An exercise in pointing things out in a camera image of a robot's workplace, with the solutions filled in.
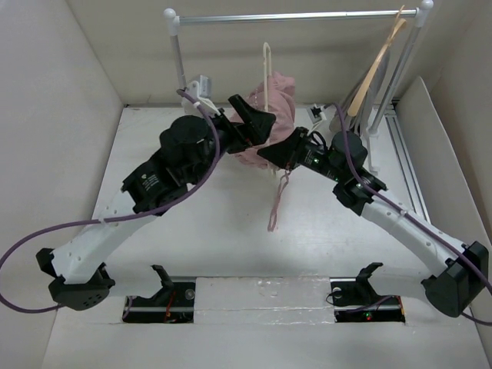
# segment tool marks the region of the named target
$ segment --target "white table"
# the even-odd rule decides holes
[[[116,134],[97,208],[158,148],[158,136],[180,108],[126,108]],[[296,124],[310,127],[304,109]],[[378,177],[410,203],[387,126],[381,125]],[[428,275],[405,247],[343,208],[334,184],[307,169],[291,176],[278,229],[267,232],[278,180],[225,157],[209,182],[185,203],[142,228],[107,262],[135,273],[162,264],[170,275],[298,277],[355,276],[373,261]],[[407,323],[333,324],[332,308],[317,324],[124,324],[123,298],[84,312],[62,309],[44,369],[173,368],[462,368],[483,369],[487,359],[473,323],[403,299]]]

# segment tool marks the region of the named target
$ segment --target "white corner joint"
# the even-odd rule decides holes
[[[176,15],[174,9],[167,8],[164,10],[164,18],[166,19],[166,23],[168,24],[168,31],[170,36],[178,35],[179,28],[179,17]]]
[[[434,7],[432,0],[422,0],[421,6],[417,9],[417,16],[415,17],[415,27],[422,28]]]

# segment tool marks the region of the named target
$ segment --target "pink cloth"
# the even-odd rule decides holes
[[[281,73],[274,71],[272,76],[268,77],[268,111],[277,116],[270,133],[270,145],[283,141],[294,131],[295,118],[295,80],[292,77],[286,77]],[[264,110],[264,89],[263,83],[245,99],[253,108]],[[239,115],[232,115],[230,121],[242,123]],[[268,168],[268,162],[257,155],[259,148],[268,146],[268,144],[249,148],[235,157],[244,165],[250,165],[261,169]]]

